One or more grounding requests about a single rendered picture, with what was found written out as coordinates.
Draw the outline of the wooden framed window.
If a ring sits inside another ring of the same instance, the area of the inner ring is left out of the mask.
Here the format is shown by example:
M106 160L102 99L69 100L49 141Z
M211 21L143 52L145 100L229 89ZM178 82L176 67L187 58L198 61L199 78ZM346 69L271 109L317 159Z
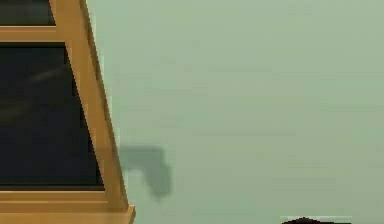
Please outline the wooden framed window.
M0 0L0 224L134 224L86 0Z

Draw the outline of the dark rounded object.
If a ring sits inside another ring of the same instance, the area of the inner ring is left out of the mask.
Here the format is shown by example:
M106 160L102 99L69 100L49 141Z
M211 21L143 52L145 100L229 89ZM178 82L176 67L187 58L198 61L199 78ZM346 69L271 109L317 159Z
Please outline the dark rounded object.
M300 217L293 220L284 221L281 224L351 224L350 222L320 221L308 217Z

